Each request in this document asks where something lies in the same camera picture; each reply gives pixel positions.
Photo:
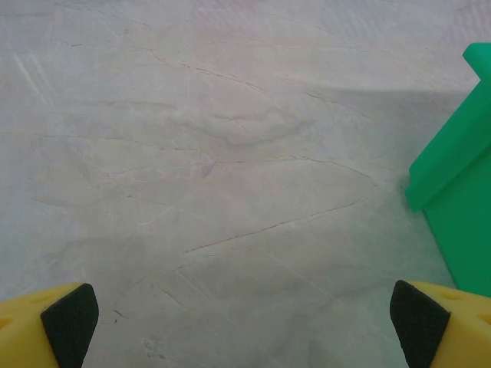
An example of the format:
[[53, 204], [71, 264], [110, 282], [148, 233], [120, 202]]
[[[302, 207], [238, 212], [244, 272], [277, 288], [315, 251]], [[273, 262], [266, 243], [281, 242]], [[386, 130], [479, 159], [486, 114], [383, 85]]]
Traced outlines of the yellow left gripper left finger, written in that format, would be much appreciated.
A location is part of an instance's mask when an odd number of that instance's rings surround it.
[[98, 317], [97, 298], [87, 283], [1, 302], [1, 366], [81, 367]]

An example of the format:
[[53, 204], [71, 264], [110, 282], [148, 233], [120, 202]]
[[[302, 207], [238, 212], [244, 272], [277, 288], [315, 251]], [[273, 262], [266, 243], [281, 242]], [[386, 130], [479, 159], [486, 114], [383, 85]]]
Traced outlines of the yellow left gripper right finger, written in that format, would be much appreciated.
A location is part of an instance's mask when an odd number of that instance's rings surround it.
[[490, 366], [488, 297], [399, 280], [390, 319], [409, 367]]

